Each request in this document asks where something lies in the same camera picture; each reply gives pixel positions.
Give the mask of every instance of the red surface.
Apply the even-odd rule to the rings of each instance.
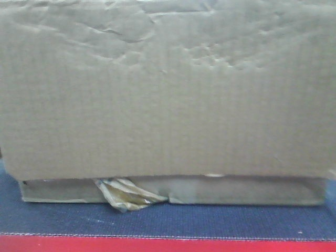
[[[0,252],[335,252],[331,241],[236,241],[0,235]]]

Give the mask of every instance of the cardboard box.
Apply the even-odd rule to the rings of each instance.
[[[326,178],[335,27],[332,0],[0,0],[6,169]]]

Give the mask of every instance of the blue mat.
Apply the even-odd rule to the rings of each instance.
[[[0,161],[0,234],[195,239],[336,240],[336,181],[323,206],[157,204],[121,214],[108,204],[25,203]]]

